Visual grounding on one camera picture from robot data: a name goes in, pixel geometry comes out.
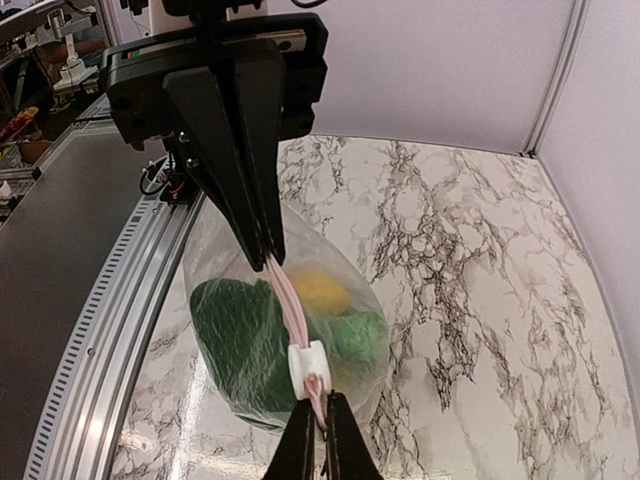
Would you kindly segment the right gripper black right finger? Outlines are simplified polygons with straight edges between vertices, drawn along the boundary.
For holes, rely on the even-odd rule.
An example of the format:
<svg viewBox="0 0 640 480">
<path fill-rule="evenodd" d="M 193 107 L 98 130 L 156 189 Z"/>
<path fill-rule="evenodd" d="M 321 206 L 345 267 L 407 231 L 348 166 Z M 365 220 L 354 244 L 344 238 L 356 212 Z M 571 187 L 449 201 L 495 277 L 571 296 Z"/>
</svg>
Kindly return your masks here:
<svg viewBox="0 0 640 480">
<path fill-rule="evenodd" d="M 336 480 L 382 480 L 344 394 L 327 398 L 326 475 Z"/>
</svg>

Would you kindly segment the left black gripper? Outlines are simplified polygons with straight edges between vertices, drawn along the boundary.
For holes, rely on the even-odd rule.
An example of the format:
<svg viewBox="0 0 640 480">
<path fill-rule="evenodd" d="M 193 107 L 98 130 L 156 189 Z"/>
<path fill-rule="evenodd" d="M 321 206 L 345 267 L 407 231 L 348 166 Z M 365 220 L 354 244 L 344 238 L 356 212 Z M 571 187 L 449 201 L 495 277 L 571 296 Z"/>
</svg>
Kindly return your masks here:
<svg viewBox="0 0 640 480">
<path fill-rule="evenodd" d="M 123 140 L 183 133 L 190 176 L 254 271 L 285 255 L 278 142 L 307 135 L 328 67 L 315 13 L 203 22 L 107 50 L 101 83 Z"/>
</svg>

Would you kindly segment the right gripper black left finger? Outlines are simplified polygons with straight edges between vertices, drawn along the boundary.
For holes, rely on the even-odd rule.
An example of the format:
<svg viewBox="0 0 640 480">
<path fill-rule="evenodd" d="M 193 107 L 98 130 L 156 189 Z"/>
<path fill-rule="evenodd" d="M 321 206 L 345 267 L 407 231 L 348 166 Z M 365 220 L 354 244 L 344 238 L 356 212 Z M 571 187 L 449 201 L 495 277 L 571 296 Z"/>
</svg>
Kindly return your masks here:
<svg viewBox="0 0 640 480">
<path fill-rule="evenodd" d="M 309 400 L 298 401 L 263 480 L 310 480 L 315 465 L 316 416 Z"/>
</svg>

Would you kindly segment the clear zip top bag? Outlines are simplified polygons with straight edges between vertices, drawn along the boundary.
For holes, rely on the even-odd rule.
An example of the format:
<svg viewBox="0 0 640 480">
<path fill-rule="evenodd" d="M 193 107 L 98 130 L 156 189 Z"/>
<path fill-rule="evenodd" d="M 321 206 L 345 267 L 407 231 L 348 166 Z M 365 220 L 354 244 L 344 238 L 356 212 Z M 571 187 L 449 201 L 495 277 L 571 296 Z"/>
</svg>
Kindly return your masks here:
<svg viewBox="0 0 640 480">
<path fill-rule="evenodd" d="M 323 345 L 321 341 L 309 337 L 306 309 L 289 279 L 291 271 L 311 267 L 322 269 L 351 294 L 352 307 L 368 308 L 382 314 L 383 311 L 366 280 L 336 246 L 291 209 L 284 208 L 282 213 L 286 258 L 281 267 L 270 264 L 260 272 L 254 271 L 224 216 L 212 203 L 204 205 L 196 220 L 186 244 L 183 266 L 188 305 L 194 288 L 208 280 L 268 282 L 278 299 L 282 320 L 289 334 L 288 360 L 288 353 L 292 349 L 307 348 L 313 342 Z M 359 425 L 371 420 L 384 379 L 374 392 L 366 421 L 359 422 L 354 415 Z"/>
</svg>

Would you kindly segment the green white bok choy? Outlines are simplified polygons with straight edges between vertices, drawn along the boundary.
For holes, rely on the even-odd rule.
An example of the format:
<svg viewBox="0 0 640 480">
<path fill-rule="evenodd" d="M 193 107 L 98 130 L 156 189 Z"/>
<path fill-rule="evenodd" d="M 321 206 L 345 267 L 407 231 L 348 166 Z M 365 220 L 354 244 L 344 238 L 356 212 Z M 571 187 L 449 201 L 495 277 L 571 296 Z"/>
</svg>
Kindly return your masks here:
<svg viewBox="0 0 640 480">
<path fill-rule="evenodd" d="M 231 412 L 266 431 L 286 425 L 296 403 L 287 360 L 289 334 L 271 285 L 212 279 L 194 288 L 189 308 L 197 342 Z M 340 306 L 306 310 L 309 337 L 323 343 L 333 387 L 365 422 L 389 363 L 383 314 Z"/>
</svg>

